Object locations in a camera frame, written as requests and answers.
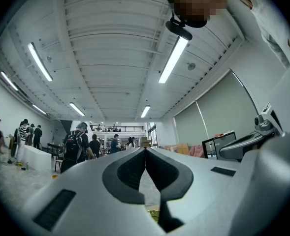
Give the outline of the grey roller blind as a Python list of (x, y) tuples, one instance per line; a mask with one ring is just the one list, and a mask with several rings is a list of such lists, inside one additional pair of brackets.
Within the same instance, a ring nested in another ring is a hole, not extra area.
[(180, 144), (202, 145), (207, 140), (207, 132), (197, 103), (191, 104), (175, 116), (175, 126)]
[(256, 108), (232, 72), (199, 98), (197, 104), (210, 138), (233, 131), (239, 139), (255, 129)]

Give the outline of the tall glass window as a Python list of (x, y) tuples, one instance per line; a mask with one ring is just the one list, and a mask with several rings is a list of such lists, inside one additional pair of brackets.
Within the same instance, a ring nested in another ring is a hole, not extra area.
[(152, 145), (157, 144), (157, 129), (155, 122), (148, 123), (148, 138), (151, 140)]

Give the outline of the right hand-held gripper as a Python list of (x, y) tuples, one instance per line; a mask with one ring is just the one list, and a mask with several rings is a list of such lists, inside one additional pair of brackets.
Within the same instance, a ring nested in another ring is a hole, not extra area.
[(223, 146), (219, 155), (224, 159), (242, 160), (245, 153), (259, 149), (267, 140), (282, 136), (283, 129), (276, 112), (268, 102), (262, 112), (255, 117), (254, 132)]

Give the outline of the light wooden cabinet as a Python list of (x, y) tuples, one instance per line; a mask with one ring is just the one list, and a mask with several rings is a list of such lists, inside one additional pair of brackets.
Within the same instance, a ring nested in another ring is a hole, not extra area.
[(189, 154), (188, 144), (169, 145), (169, 146), (165, 146), (164, 149), (168, 151), (176, 152), (179, 154), (184, 154), (184, 155)]

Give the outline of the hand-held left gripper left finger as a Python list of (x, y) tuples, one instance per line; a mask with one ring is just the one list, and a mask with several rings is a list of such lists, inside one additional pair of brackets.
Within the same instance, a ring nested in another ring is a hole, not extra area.
[(140, 149), (118, 152), (66, 170), (23, 206), (21, 227), (29, 236), (163, 236), (144, 204), (127, 204), (103, 184), (103, 171)]

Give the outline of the black mezzanine railing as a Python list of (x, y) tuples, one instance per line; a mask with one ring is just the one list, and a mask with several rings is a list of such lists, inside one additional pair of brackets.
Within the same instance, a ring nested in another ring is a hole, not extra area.
[(144, 126), (108, 126), (108, 125), (92, 125), (92, 131), (96, 132), (144, 132)]

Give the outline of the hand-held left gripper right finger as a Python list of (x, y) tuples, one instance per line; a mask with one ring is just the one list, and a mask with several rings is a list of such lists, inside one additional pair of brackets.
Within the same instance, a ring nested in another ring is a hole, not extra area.
[(181, 155), (160, 148), (144, 152), (147, 209), (158, 209), (158, 225), (169, 233), (219, 200), (239, 163)]

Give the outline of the person's white printed t-shirt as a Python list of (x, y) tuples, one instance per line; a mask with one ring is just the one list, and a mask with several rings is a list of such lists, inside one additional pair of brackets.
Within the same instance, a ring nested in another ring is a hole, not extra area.
[(290, 67), (290, 26), (271, 0), (247, 0), (261, 36), (284, 68)]

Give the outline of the white foam block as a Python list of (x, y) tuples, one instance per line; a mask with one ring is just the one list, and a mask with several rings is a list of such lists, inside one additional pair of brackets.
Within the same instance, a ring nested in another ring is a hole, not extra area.
[(41, 151), (32, 146), (24, 146), (22, 161), (36, 171), (51, 171), (51, 154)]

